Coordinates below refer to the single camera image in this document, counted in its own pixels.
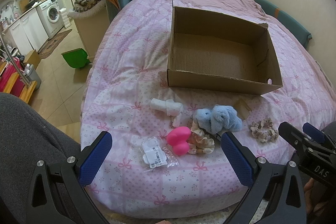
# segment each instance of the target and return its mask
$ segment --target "small cardboard box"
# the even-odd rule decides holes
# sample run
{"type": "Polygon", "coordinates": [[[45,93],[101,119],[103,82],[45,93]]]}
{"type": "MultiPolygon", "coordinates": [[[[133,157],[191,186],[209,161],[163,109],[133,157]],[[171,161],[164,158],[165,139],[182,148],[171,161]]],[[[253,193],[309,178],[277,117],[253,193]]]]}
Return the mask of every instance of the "small cardboard box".
{"type": "Polygon", "coordinates": [[[168,85],[254,95],[281,88],[267,27],[222,13],[173,7],[168,85]]]}
{"type": "Polygon", "coordinates": [[[39,65],[41,61],[40,56],[38,55],[38,53],[36,52],[36,50],[31,50],[30,52],[28,52],[28,54],[25,56],[25,60],[23,61],[23,63],[25,64],[25,66],[27,64],[33,64],[34,68],[36,69],[37,66],[39,65]]]}

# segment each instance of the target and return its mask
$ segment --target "washing machine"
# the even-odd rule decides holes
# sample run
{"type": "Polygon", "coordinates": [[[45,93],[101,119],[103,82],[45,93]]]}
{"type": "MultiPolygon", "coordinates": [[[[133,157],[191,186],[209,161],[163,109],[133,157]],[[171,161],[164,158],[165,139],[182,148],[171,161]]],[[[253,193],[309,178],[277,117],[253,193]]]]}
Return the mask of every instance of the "washing machine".
{"type": "Polygon", "coordinates": [[[53,38],[63,27],[63,20],[59,14],[58,1],[46,0],[36,7],[36,9],[49,39],[53,38]]]}

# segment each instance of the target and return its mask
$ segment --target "metal pole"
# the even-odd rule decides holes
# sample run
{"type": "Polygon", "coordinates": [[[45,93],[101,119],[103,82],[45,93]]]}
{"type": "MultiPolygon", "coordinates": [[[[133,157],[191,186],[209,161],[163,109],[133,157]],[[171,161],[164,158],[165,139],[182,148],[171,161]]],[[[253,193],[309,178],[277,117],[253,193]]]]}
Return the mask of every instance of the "metal pole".
{"type": "Polygon", "coordinates": [[[31,82],[27,79],[27,77],[24,76],[24,74],[22,73],[22,71],[20,70],[20,68],[17,66],[16,62],[14,61],[14,58],[12,57],[11,53],[9,52],[6,44],[5,44],[5,41],[3,39],[3,35],[2,35],[2,32],[0,32],[0,41],[1,41],[1,44],[3,45],[3,47],[5,48],[5,52],[6,54],[8,55],[12,65],[14,66],[14,68],[16,69],[17,73],[20,75],[20,77],[22,78],[22,81],[25,83],[25,85],[27,87],[30,86],[31,82]]]}

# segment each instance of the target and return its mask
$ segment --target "blue plush toy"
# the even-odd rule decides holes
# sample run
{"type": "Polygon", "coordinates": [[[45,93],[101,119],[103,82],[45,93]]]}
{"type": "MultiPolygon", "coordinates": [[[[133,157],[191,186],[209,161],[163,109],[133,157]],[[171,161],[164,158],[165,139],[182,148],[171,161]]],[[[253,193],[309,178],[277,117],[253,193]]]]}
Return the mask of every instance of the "blue plush toy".
{"type": "Polygon", "coordinates": [[[237,116],[237,111],[232,106],[216,105],[212,110],[198,109],[195,113],[199,127],[208,133],[216,135],[222,129],[228,131],[240,131],[242,121],[237,116]]]}

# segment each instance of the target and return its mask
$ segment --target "human hand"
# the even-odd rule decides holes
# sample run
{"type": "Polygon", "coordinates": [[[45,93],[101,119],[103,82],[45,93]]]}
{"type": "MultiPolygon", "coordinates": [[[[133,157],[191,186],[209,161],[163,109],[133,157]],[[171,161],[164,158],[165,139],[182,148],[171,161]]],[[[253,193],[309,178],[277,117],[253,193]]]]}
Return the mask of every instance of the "human hand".
{"type": "Polygon", "coordinates": [[[307,215],[308,215],[313,211],[316,216],[320,216],[322,214],[323,210],[324,210],[324,205],[327,204],[327,201],[318,203],[313,208],[313,203],[311,201],[311,191],[313,189],[314,182],[315,182],[315,180],[313,178],[311,178],[303,188],[304,198],[306,200],[306,212],[307,212],[307,215]]]}

